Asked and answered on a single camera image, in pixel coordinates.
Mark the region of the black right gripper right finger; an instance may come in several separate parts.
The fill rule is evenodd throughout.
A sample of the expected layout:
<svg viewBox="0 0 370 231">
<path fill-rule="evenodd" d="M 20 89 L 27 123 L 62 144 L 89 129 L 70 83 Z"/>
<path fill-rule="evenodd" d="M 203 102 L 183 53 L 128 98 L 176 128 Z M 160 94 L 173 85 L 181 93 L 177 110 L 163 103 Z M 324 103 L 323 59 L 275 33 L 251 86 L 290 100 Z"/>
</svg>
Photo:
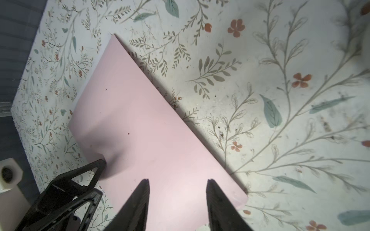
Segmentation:
<svg viewBox="0 0 370 231">
<path fill-rule="evenodd" d="M 207 182 L 206 198 L 211 231 L 252 231 L 213 179 Z"/>
</svg>

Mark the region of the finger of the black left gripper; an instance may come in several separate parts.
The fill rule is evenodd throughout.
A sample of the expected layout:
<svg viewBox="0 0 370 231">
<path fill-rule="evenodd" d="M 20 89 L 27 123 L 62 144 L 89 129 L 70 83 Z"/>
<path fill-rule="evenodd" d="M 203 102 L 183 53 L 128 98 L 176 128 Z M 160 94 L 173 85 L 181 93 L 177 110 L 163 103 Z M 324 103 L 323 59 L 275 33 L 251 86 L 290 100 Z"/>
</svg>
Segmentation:
<svg viewBox="0 0 370 231">
<path fill-rule="evenodd" d="M 58 209 L 51 212 L 40 210 L 44 204 L 42 194 L 32 205 L 19 225 L 17 231 L 86 231 L 102 199 L 102 192 L 92 189 L 72 200 L 65 200 Z"/>
<path fill-rule="evenodd" d="M 99 159 L 83 167 L 63 173 L 50 182 L 37 201 L 38 208 L 61 208 L 71 202 L 75 197 L 95 188 L 100 176 L 106 168 L 106 161 Z M 95 171 L 87 186 L 73 181 L 74 178 L 88 172 Z"/>
</svg>

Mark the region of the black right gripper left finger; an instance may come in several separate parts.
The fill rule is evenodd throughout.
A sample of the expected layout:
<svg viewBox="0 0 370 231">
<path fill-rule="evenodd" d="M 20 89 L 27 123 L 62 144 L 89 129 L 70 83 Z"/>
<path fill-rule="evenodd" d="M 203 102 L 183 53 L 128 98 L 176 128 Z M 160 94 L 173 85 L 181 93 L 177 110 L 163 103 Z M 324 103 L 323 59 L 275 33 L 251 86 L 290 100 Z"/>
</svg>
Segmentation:
<svg viewBox="0 0 370 231">
<path fill-rule="evenodd" d="M 105 231 L 145 231 L 149 197 L 149 179 L 143 179 Z"/>
</svg>

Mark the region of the pink file folder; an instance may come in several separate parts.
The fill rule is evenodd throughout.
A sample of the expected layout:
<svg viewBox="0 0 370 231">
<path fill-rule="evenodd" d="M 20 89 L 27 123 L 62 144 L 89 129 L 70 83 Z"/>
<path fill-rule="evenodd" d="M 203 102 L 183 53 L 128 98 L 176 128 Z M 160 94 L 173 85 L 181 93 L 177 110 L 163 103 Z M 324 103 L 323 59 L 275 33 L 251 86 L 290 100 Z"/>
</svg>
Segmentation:
<svg viewBox="0 0 370 231">
<path fill-rule="evenodd" d="M 214 179 L 235 208 L 248 201 L 182 118 L 111 36 L 79 93 L 69 129 L 88 161 L 104 159 L 100 185 L 120 209 L 143 179 L 150 184 L 149 231 L 193 231 L 208 223 Z"/>
</svg>

